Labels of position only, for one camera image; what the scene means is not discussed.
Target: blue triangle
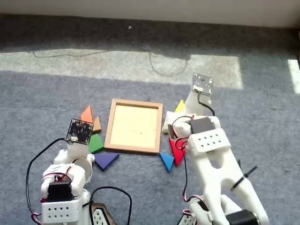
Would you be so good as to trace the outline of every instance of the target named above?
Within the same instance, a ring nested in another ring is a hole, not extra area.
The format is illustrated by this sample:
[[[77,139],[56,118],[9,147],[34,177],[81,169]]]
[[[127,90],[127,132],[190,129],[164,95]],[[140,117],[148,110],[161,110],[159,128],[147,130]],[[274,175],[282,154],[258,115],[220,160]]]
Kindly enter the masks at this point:
[[[164,154],[164,153],[160,153],[159,156],[163,160],[164,165],[167,168],[167,171],[170,173],[171,169],[172,169],[173,162],[174,162],[174,157],[173,156],[169,156],[169,155]]]
[[[100,153],[94,154],[95,162],[101,167],[101,169],[105,170],[105,168],[112,163],[118,156],[118,153]]]

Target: green triangle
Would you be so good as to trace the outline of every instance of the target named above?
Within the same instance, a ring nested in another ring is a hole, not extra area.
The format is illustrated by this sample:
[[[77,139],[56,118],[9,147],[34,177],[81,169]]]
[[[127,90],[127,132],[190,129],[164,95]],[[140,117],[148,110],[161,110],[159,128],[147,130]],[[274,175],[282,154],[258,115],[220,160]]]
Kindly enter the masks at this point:
[[[101,150],[104,147],[98,134],[92,135],[90,137],[89,149],[90,153],[95,153],[96,151]]]

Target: red triangle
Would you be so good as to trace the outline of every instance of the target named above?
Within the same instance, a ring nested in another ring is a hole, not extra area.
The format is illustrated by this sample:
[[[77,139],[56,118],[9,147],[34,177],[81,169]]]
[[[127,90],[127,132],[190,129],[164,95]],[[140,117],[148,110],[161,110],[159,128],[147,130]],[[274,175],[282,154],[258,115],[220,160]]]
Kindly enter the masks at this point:
[[[185,140],[180,140],[177,142],[177,146],[181,146],[182,143],[184,143]],[[173,152],[173,155],[174,155],[174,158],[175,158],[175,165],[178,166],[179,163],[182,161],[182,158],[183,158],[183,153],[182,153],[182,150],[179,150],[175,147],[175,141],[172,140],[170,137],[169,137],[169,142],[170,142],[170,146],[171,146],[171,149],[172,149],[172,152]]]

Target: wooden board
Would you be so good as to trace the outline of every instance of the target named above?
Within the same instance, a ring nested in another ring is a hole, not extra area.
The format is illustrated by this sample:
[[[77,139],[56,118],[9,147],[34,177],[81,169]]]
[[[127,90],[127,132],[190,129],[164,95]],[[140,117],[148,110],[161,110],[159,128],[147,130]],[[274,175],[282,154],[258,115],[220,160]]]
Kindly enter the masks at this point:
[[[105,147],[159,153],[163,104],[113,99]]]

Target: zip tie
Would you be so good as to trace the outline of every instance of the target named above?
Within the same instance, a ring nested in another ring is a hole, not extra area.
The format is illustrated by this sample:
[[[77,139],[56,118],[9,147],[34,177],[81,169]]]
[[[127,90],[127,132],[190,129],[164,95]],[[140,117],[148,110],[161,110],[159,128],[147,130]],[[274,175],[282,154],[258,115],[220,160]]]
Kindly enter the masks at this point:
[[[248,176],[253,173],[254,170],[257,169],[257,166],[254,166],[251,170],[249,170],[247,173],[245,173],[230,189],[230,191],[233,191],[245,178],[248,178]]]

